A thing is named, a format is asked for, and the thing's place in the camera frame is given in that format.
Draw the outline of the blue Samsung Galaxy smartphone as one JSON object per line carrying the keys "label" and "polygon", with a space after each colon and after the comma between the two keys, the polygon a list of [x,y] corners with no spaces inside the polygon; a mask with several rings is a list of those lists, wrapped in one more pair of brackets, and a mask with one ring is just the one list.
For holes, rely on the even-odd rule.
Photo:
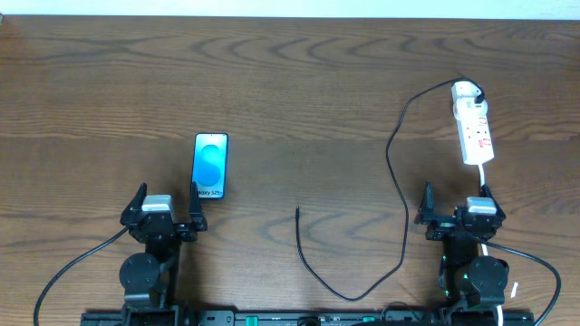
{"label": "blue Samsung Galaxy smartphone", "polygon": [[200,198],[225,196],[228,141],[226,133],[199,133],[195,137],[192,181],[197,184]]}

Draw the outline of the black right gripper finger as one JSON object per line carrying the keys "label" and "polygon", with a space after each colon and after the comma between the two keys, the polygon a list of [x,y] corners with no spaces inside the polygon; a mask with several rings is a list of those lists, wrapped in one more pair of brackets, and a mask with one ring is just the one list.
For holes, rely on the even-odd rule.
{"label": "black right gripper finger", "polygon": [[421,215],[433,215],[435,212],[433,189],[430,181],[425,182],[423,198],[420,203]]}
{"label": "black right gripper finger", "polygon": [[499,211],[500,207],[498,205],[498,202],[495,200],[495,198],[492,196],[490,188],[487,184],[484,184],[480,187],[480,195],[482,197],[484,197],[486,199],[487,202],[491,203],[493,205],[493,207]]}

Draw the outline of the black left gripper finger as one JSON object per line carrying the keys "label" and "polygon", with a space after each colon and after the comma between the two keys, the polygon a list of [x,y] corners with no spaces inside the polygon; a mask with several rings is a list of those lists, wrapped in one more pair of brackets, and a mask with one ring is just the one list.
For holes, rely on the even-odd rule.
{"label": "black left gripper finger", "polygon": [[147,184],[142,183],[130,203],[122,211],[123,218],[133,218],[141,212],[142,203],[147,195]]}
{"label": "black left gripper finger", "polygon": [[204,213],[199,202],[198,186],[195,181],[192,181],[190,185],[188,216],[194,224],[204,224]]}

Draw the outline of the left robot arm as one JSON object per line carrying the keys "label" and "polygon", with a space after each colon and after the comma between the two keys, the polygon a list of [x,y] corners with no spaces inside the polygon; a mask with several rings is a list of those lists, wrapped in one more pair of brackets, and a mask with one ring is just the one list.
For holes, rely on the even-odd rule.
{"label": "left robot arm", "polygon": [[120,269],[124,325],[198,323],[196,313],[174,299],[180,247],[183,243],[195,242],[199,232],[208,230],[196,182],[190,185],[188,216],[189,222],[177,223],[172,197],[149,196],[145,183],[121,213],[121,224],[137,242],[145,245],[142,253],[131,255]]}

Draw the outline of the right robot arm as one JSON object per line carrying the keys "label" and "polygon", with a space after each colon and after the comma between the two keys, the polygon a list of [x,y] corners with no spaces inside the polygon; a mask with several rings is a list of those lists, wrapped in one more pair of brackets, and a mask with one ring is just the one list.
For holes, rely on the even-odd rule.
{"label": "right robot arm", "polygon": [[482,243],[496,235],[505,213],[487,186],[477,197],[454,208],[451,215],[436,212],[431,183],[425,184],[415,222],[427,226],[425,238],[441,241],[440,288],[449,304],[439,309],[446,325],[503,325],[508,263],[489,255]]}

